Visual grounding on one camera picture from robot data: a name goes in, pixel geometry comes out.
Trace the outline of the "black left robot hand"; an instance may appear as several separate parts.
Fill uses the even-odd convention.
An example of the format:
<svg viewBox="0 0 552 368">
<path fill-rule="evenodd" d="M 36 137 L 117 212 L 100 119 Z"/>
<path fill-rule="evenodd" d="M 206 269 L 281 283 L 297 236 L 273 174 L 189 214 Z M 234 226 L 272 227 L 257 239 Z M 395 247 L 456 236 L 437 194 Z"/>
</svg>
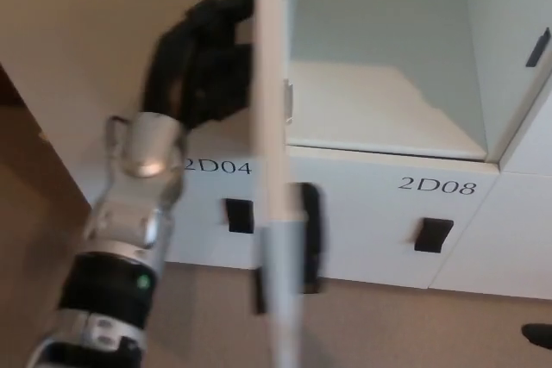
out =
<svg viewBox="0 0 552 368">
<path fill-rule="evenodd" d="M 167 115 L 188 131 L 249 105 L 254 47 L 236 40 L 254 0 L 202 0 L 158 40 L 141 110 Z"/>
</svg>

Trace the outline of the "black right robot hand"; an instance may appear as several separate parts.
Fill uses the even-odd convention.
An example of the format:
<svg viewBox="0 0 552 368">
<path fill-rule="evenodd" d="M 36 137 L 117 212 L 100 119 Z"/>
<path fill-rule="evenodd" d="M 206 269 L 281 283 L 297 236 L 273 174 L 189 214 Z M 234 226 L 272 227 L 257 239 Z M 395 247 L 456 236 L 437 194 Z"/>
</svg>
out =
<svg viewBox="0 0 552 368">
<path fill-rule="evenodd" d="M 521 327 L 521 333 L 529 343 L 544 349 L 552 349 L 552 325 L 548 323 L 527 323 Z"/>
</svg>

